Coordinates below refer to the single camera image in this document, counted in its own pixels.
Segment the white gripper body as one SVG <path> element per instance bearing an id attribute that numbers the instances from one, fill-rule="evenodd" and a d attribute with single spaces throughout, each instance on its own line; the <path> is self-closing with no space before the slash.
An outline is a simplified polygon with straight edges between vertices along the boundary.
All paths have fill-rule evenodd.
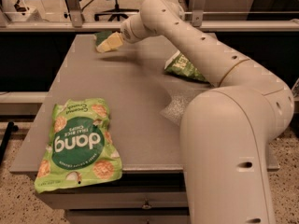
<path id="1" fill-rule="evenodd" d="M 151 15 L 146 15 L 144 12 L 129 17 L 121 24 L 123 39 L 133 44 L 148 37 L 156 36 L 156 33 L 150 27 L 151 22 Z"/>

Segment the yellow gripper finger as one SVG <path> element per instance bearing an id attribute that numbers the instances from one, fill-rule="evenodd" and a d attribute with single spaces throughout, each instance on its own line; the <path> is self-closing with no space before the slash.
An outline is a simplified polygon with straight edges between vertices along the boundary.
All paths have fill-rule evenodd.
<path id="1" fill-rule="evenodd" d="M 121 33 L 113 33 L 100 44 L 101 51 L 111 51 L 123 45 Z"/>

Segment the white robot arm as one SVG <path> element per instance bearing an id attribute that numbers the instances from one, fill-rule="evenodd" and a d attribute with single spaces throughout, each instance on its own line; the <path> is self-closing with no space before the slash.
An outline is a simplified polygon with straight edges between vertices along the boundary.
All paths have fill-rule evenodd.
<path id="1" fill-rule="evenodd" d="M 164 0 L 145 0 L 98 51 L 151 36 L 167 38 L 212 84 L 191 100 L 180 150 L 192 224 L 276 224 L 268 144 L 292 120 L 288 85 L 244 54 L 201 32 Z"/>

